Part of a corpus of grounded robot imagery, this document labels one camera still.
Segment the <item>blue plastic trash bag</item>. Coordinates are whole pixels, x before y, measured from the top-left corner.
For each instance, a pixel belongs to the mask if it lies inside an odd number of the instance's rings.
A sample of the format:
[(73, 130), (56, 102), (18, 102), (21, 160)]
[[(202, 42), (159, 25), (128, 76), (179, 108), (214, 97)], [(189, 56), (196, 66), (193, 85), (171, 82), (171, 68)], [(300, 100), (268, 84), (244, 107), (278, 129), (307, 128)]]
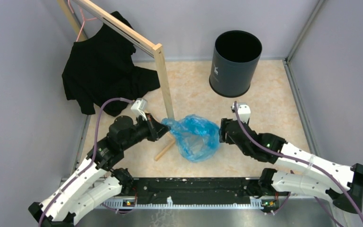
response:
[(190, 114), (180, 120), (164, 118), (161, 123), (170, 127), (179, 153), (190, 162), (203, 162), (220, 147), (219, 126), (204, 117)]

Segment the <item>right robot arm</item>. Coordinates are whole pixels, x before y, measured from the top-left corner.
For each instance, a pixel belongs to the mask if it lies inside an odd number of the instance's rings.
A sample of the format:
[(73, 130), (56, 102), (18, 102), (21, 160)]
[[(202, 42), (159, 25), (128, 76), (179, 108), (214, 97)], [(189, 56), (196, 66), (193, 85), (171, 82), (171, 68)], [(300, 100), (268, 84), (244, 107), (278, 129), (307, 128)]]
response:
[(347, 166), (328, 161), (272, 133), (257, 134), (247, 123), (234, 119), (221, 120), (219, 136), (221, 143), (236, 145), (245, 156), (293, 171), (291, 174), (264, 169), (258, 182), (262, 194), (306, 194), (327, 200), (349, 213), (362, 211), (362, 164)]

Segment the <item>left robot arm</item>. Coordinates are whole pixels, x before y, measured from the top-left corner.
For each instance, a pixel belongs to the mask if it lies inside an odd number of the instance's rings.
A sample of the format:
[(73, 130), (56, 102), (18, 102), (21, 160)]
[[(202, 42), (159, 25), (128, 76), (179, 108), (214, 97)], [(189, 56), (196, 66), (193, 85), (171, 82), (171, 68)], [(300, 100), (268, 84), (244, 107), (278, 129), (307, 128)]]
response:
[(40, 227), (74, 227), (107, 199), (131, 193), (133, 178), (128, 170), (113, 167), (124, 158), (125, 150), (143, 140), (155, 142), (171, 129), (149, 113), (136, 120), (117, 117), (106, 137), (94, 145), (65, 183), (44, 201), (29, 206)]

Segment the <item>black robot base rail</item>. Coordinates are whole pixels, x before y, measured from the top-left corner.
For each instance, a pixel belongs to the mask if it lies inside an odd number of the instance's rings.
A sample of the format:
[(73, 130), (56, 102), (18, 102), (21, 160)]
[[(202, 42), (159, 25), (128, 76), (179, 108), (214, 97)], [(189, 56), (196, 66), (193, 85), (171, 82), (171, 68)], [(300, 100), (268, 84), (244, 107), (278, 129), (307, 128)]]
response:
[(262, 188), (257, 178), (134, 178), (120, 194), (108, 199), (121, 210), (139, 209), (205, 209), (262, 207), (261, 199), (287, 196)]

